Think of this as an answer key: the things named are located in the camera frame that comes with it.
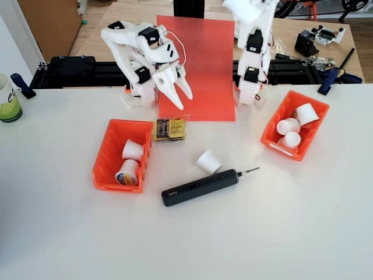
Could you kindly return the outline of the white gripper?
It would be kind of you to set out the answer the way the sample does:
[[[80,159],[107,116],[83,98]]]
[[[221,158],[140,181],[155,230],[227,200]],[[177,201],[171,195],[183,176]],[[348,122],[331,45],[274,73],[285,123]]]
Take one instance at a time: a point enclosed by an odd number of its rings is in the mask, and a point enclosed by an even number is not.
[[[178,62],[161,65],[152,74],[152,79],[158,90],[160,90],[179,110],[183,110],[184,106],[174,84],[183,91],[189,100],[193,99],[192,89],[185,78],[185,68]]]
[[[261,1],[225,0],[223,5],[241,23],[252,23],[263,12]]]

